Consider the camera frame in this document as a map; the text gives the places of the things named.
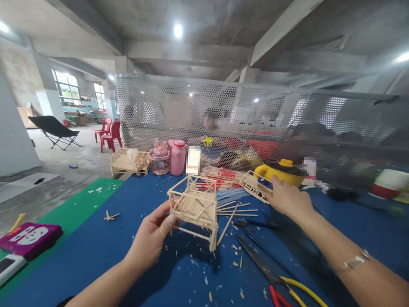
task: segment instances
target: blue tablecloth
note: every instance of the blue tablecloth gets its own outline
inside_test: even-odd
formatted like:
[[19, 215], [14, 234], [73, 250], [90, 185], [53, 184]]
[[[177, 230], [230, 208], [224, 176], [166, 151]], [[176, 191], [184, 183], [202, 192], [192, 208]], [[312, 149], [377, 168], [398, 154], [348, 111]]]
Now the blue tablecloth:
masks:
[[[98, 276], [119, 262], [132, 244], [133, 236], [142, 219], [160, 203], [167, 200], [166, 192], [181, 177], [148, 175], [130, 177], [84, 224], [63, 244], [58, 246], [50, 259], [29, 276], [19, 290], [11, 293], [0, 306], [55, 306], [70, 295], [78, 294]], [[409, 223], [407, 219], [394, 219], [382, 212], [359, 207], [353, 203], [330, 200], [318, 189], [310, 189], [313, 204], [325, 218], [351, 238], [359, 246], [367, 248], [378, 260], [400, 276], [409, 279]], [[242, 203], [251, 203], [259, 209], [259, 217], [281, 215], [254, 197], [245, 197]], [[392, 201], [365, 196], [364, 202], [389, 206]], [[111, 215], [120, 213], [115, 221], [104, 220], [105, 211]], [[228, 217], [219, 217], [219, 235]], [[272, 231], [253, 227], [254, 237], [268, 246], [300, 282], [308, 286], [329, 306], [337, 301], [327, 294], [315, 278], [300, 264], [287, 248], [285, 241]], [[180, 231], [165, 240], [164, 250], [157, 264], [130, 290], [122, 306], [271, 306], [268, 284], [253, 261], [242, 251], [231, 233], [242, 233], [229, 226], [215, 254], [209, 252], [208, 242]], [[240, 264], [241, 269], [233, 265]], [[284, 272], [268, 257], [263, 256], [270, 268]], [[308, 306], [316, 304], [301, 290], [295, 291]], [[282, 295], [296, 306], [286, 291]], [[209, 302], [209, 292], [213, 302]]]

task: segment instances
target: yellow pot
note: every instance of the yellow pot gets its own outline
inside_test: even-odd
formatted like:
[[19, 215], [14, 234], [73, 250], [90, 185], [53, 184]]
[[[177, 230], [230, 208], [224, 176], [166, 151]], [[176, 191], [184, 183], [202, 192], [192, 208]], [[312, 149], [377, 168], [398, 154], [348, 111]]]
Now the yellow pot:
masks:
[[265, 160], [263, 165], [257, 167], [254, 171], [254, 177], [257, 174], [271, 180], [276, 175], [281, 181], [286, 181], [290, 185], [299, 187], [305, 179], [305, 172], [293, 166], [291, 160], [281, 159], [280, 162], [275, 160]]

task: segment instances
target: mesh partition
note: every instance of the mesh partition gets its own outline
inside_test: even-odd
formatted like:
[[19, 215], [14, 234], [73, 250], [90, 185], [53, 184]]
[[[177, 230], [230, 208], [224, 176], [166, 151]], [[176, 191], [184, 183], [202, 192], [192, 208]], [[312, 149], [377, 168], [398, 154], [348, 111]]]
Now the mesh partition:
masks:
[[139, 74], [115, 82], [125, 147], [183, 139], [202, 147], [204, 164], [239, 171], [315, 157], [319, 179], [354, 187], [408, 162], [406, 97]]

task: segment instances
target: hand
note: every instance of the hand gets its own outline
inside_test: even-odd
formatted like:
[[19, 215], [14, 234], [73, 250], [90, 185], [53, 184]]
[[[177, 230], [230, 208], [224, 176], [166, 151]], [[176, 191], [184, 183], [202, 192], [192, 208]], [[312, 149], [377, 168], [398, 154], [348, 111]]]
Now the hand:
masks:
[[159, 258], [165, 237], [176, 223], [176, 216], [166, 214], [170, 210], [169, 201], [164, 202], [139, 226], [132, 246], [123, 262], [132, 270], [143, 274]]
[[296, 186], [280, 181], [276, 175], [273, 175], [271, 181], [274, 187], [273, 193], [265, 196], [278, 212], [287, 215], [295, 222], [315, 212], [307, 192], [301, 192]]

